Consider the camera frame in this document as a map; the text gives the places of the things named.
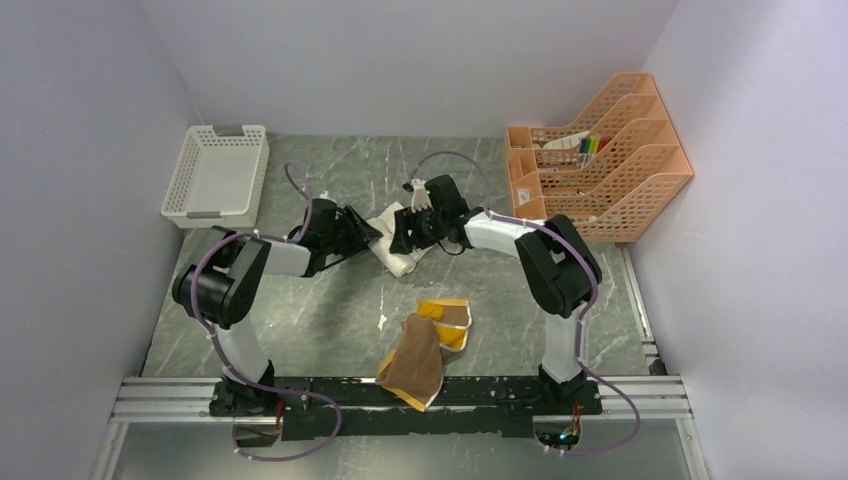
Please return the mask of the white plastic basket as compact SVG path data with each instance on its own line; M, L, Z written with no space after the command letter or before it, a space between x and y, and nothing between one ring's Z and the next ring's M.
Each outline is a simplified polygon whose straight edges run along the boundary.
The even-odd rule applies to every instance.
M161 215L181 229L254 226L269 153L262 125L190 127Z

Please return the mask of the brown yellow towel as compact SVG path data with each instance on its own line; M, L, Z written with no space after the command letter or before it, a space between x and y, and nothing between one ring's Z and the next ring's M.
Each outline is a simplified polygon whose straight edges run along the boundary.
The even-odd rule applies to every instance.
M428 410L442 389L445 365L465 350L472 323L467 299L418 301L401 323L401 339L378 368L376 383L415 410Z

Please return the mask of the orange file organizer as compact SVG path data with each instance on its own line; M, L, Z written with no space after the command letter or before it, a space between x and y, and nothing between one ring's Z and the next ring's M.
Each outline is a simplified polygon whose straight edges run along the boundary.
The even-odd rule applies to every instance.
M583 131L611 137L583 168L577 147L542 148ZM514 215L563 214L588 242L637 241L694 175L647 72L614 75L566 126L508 127L503 154Z

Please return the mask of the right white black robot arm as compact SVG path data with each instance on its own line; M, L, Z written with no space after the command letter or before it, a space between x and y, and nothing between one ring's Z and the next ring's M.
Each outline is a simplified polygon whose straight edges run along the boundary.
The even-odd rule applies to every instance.
M602 280L574 222L561 214L527 220L470 208L449 175L413 179L403 187L411 202L394 214L391 253L407 254L448 241L462 251L484 249L519 259L529 291L546 314L540 402L550 413L565 413L587 378L581 359L583 318Z

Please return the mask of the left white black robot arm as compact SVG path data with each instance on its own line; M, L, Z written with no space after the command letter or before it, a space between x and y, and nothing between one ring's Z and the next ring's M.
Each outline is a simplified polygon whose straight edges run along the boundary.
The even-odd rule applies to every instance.
M224 364L223 385L249 414L264 415L277 400L273 365L249 319L263 276L311 278L383 237L352 206L324 198L310 201L302 223L284 237L206 230L171 295L210 336Z

